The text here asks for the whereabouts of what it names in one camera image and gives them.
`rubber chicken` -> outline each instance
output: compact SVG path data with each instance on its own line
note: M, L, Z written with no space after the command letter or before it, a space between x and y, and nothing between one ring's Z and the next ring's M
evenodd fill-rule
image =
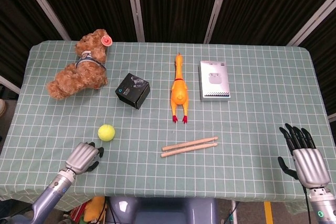
M185 81L183 80L182 63L183 63L182 55L178 53L175 59L176 76L175 76L175 81L172 86L172 94L171 94L171 99L170 99L174 123L177 122L177 117L176 117L177 105L183 106L183 111L184 111L184 117L182 120L183 123L186 123L188 121L188 87L185 84Z

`tennis ball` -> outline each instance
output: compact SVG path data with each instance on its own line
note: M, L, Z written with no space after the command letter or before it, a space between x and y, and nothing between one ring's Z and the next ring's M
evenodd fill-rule
M102 141L111 141L114 138L114 135L116 134L115 129L113 128L112 125L109 124L104 124L100 126L98 130L98 136L100 140Z

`yellow object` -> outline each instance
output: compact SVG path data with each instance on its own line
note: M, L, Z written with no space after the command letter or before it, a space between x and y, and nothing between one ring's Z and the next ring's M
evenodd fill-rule
M116 134L115 129L112 125L104 124L100 126L98 130L98 136L102 141L111 141L114 138L114 135Z
M183 106L183 111L184 111L183 123L187 122L187 117L188 117L188 87L185 84L185 81L183 80L182 63L183 63L182 55L178 53L175 59L176 75L175 75L175 81L172 86L172 94L171 94L171 100L170 100L171 106L172 106L174 123L177 122L177 117L176 117L177 105Z
M264 208L265 208L266 224L273 224L271 202L265 201Z
M99 216L99 220L102 220L104 217L104 212L102 213L104 206L106 209L107 206L105 204L105 196L95 196L86 204L83 220L85 222L90 222L93 220L97 220Z

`black curtain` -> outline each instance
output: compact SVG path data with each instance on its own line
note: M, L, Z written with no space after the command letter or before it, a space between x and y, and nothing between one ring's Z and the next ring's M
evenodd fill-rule
M211 43L286 45L325 0L224 0Z
M336 9L300 47L310 52L327 114L336 113Z
M21 87L29 50L62 39L35 0L1 0L0 75Z
M215 0L140 0L145 41L203 43Z
M72 40L104 28L113 41L137 41L130 0L47 0Z

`white product box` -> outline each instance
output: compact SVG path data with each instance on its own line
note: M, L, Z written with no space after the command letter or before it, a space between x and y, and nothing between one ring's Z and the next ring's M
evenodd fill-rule
M230 99L226 63L201 61L199 65L201 100L228 101Z

